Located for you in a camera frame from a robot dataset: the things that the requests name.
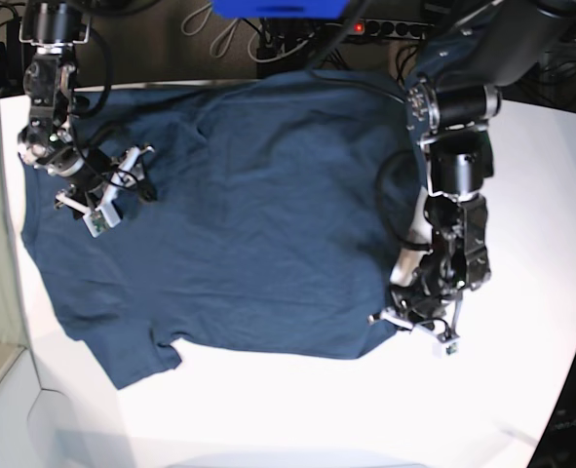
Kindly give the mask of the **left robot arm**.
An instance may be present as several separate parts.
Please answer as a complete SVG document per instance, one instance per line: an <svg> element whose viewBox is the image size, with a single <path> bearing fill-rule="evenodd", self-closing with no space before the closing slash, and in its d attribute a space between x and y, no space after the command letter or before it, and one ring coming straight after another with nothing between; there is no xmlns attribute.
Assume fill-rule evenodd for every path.
<svg viewBox="0 0 576 468"><path fill-rule="evenodd" d="M428 34L407 79L405 108L425 166L423 214L432 237L403 241L421 253L406 285L372 316L400 329L432 331L446 306L460 307L491 275L487 206L480 191L494 172L488 124L501 91L519 80L576 21L576 1L456 1Z"/></svg>

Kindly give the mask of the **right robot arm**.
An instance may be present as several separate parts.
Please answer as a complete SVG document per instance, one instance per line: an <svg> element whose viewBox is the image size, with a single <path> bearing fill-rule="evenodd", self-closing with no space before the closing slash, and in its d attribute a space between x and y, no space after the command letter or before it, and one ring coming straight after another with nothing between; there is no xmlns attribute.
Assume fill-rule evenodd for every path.
<svg viewBox="0 0 576 468"><path fill-rule="evenodd" d="M146 203L156 201L143 161L124 164L103 154L97 143L78 141L76 119L89 119L104 108L113 85L110 49L93 28L94 18L118 19L141 13L128 1L29 1L19 27L19 40L34 49L23 74L30 101L28 123L19 133L23 163L63 178L67 188L56 197L56 208L75 217L96 209L105 194L131 191ZM103 89L95 103L77 97L79 64L75 49L95 42L104 61Z"/></svg>

